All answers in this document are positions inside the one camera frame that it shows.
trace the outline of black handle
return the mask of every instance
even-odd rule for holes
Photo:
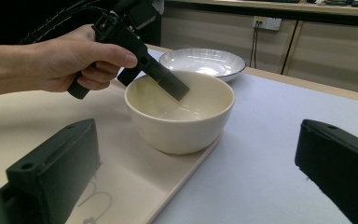
[[[84,88],[82,85],[80,85],[77,82],[77,79],[79,77],[81,77],[81,72],[77,72],[77,76],[75,80],[72,82],[71,86],[69,86],[68,92],[75,98],[82,100],[84,97],[86,97],[87,93],[89,93],[90,90]]]

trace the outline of plate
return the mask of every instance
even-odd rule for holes
[[[228,82],[246,67],[239,56],[218,49],[177,49],[164,53],[159,62],[173,71],[189,71]]]

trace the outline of hand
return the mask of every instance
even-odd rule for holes
[[[128,50],[94,42],[91,25],[84,25],[58,38],[30,45],[36,55],[34,64],[39,89],[66,91],[81,71],[77,82],[89,90],[107,88],[120,67],[132,68],[136,57]]]

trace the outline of power socket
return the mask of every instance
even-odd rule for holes
[[[282,19],[255,16],[252,27],[258,24],[259,29],[278,31],[281,26]]]

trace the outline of white table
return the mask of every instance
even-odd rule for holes
[[[150,52],[156,58],[161,54]],[[294,157],[303,119],[358,136],[358,93],[254,69],[244,72],[256,76],[243,74],[229,83],[236,104],[209,156],[208,151],[170,157],[149,148],[131,127],[124,90],[114,85],[83,101],[67,93],[0,96],[0,185],[10,164],[60,128],[96,117],[100,147],[112,148],[112,157],[120,158],[104,169],[112,168],[116,177],[115,223],[151,222],[177,190],[153,223],[349,223],[299,171]]]

